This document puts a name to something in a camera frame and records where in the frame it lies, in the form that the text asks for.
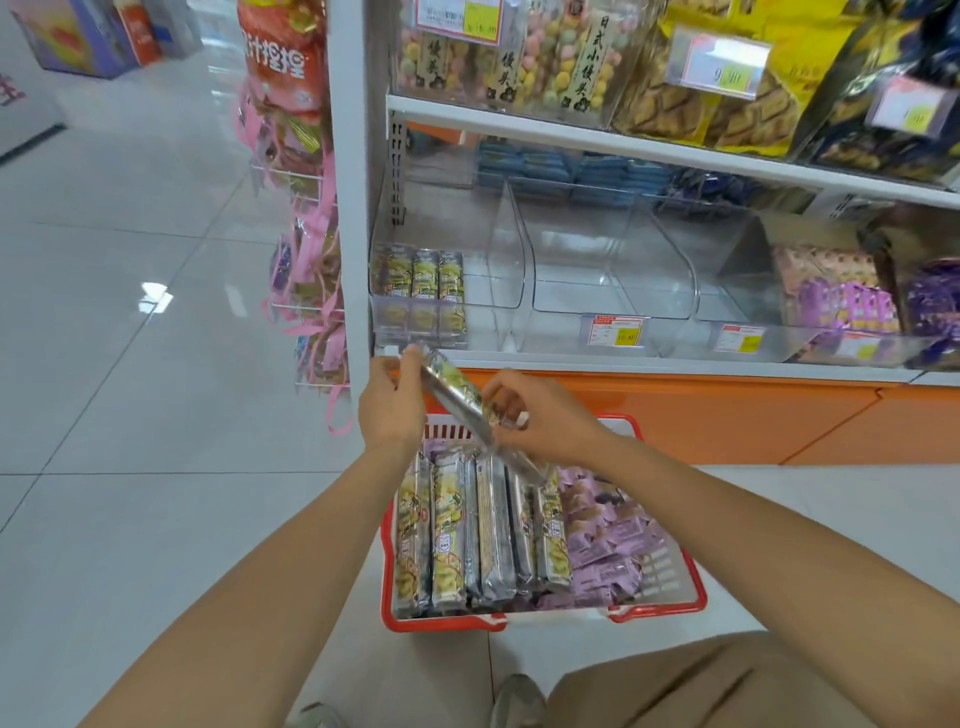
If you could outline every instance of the floor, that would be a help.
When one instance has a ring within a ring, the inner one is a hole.
[[[355,431],[326,434],[322,404],[295,390],[292,341],[260,314],[285,215],[253,195],[213,53],[108,83],[49,75],[70,129],[0,167],[7,725],[76,725],[360,450]],[[960,599],[960,468],[711,470]],[[298,700],[357,727],[479,728],[511,672],[549,691],[577,667],[758,628],[707,574],[696,615],[395,635],[381,570],[373,543]]]

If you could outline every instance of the person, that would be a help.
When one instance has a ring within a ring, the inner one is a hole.
[[[174,621],[81,728],[283,724],[420,447],[420,365],[408,347],[395,383],[390,361],[372,360],[360,458]],[[817,522],[613,434],[555,382],[504,371],[483,394],[510,417],[527,413],[524,428],[496,430],[498,443],[605,476],[769,630],[588,667],[545,706],[526,694],[529,720],[960,725],[960,605]],[[513,697],[531,691],[529,680],[508,683]],[[509,720],[508,699],[498,697],[496,720]]]

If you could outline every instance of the price tag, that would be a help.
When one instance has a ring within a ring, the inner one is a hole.
[[[837,356],[847,356],[860,361],[870,361],[876,356],[882,339],[869,333],[846,331],[837,347]]]
[[[757,353],[766,328],[724,324],[713,346],[715,352]]]
[[[594,316],[587,344],[592,347],[635,347],[643,330],[642,316]]]
[[[425,31],[497,45],[503,0],[417,0],[416,19]]]
[[[667,62],[668,84],[755,99],[770,46],[678,26]]]
[[[956,91],[898,76],[874,99],[871,126],[936,137],[956,100]]]

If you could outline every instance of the orange panel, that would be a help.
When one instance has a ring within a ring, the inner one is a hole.
[[[646,442],[695,465],[777,465],[878,399],[870,383],[542,374],[594,412],[631,415]],[[469,372],[479,384],[491,375]]]
[[[960,391],[894,387],[880,401],[787,461],[787,465],[960,463]]]

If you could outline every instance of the beige pants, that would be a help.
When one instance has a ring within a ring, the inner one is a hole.
[[[776,637],[752,632],[587,667],[547,700],[546,728],[868,728]]]

